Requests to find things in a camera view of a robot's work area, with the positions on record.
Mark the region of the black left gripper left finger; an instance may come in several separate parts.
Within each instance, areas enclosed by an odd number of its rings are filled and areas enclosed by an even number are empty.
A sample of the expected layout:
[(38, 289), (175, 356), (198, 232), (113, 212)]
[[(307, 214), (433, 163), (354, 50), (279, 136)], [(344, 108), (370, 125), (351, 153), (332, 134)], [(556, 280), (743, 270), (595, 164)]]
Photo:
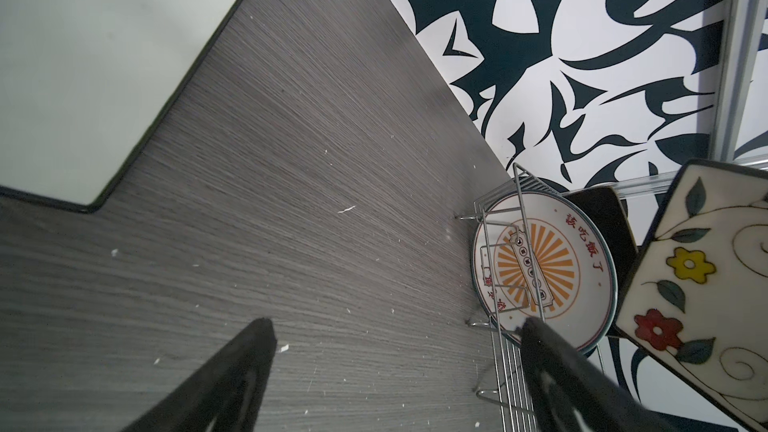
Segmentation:
[(252, 431), (277, 349), (273, 322), (248, 324), (127, 431)]

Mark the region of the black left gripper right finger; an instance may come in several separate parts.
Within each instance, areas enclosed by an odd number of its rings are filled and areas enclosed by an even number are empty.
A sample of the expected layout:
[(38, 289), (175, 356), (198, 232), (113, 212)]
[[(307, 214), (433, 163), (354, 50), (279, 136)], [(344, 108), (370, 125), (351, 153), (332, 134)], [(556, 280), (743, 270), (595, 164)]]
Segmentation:
[(673, 431), (538, 318), (520, 329), (526, 385), (541, 431)]

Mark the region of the square floral plate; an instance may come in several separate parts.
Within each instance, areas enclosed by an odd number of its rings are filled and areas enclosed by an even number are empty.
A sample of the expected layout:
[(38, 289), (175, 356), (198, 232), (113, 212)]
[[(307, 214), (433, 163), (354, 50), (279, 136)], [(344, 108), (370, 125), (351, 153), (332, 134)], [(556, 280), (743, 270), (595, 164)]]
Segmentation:
[(742, 427), (766, 430), (766, 171), (703, 159), (681, 167), (615, 326)]

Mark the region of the square white plate black underside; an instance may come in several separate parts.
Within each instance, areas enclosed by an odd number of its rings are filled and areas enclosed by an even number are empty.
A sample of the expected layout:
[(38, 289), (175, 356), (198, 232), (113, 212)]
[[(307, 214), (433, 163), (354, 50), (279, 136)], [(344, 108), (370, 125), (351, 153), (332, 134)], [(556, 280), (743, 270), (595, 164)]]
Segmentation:
[(1, 0), (1, 192), (90, 213), (242, 0)]

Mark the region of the black plate orange rim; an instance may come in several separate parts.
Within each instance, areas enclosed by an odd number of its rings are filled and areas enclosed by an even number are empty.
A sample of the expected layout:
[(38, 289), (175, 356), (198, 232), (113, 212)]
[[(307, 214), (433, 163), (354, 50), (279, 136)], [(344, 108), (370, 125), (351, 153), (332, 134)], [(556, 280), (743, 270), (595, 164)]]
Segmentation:
[(622, 202), (613, 188), (597, 186), (568, 192), (564, 197), (597, 226), (611, 252), (621, 290), (638, 256), (638, 248)]

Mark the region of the aluminium cage frame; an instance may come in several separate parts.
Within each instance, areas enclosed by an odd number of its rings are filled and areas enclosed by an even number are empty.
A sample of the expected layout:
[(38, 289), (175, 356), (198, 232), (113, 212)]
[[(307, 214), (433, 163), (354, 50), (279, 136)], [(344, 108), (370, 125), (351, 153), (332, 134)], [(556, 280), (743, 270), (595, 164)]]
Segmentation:
[(639, 34), (614, 50), (622, 84), (607, 104), (637, 100), (643, 145), (609, 165), (608, 181), (649, 190), (692, 158), (732, 161), (767, 0), (606, 0)]

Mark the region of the round white plate green rim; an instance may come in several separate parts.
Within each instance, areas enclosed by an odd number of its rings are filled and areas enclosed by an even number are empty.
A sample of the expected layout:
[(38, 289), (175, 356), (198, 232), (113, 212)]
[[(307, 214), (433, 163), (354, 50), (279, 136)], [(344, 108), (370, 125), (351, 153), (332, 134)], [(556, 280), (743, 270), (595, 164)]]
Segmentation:
[(563, 197), (512, 194), (481, 214), (471, 252), (482, 309), (515, 344), (530, 317), (572, 347), (592, 350), (617, 307), (617, 275), (595, 223)]

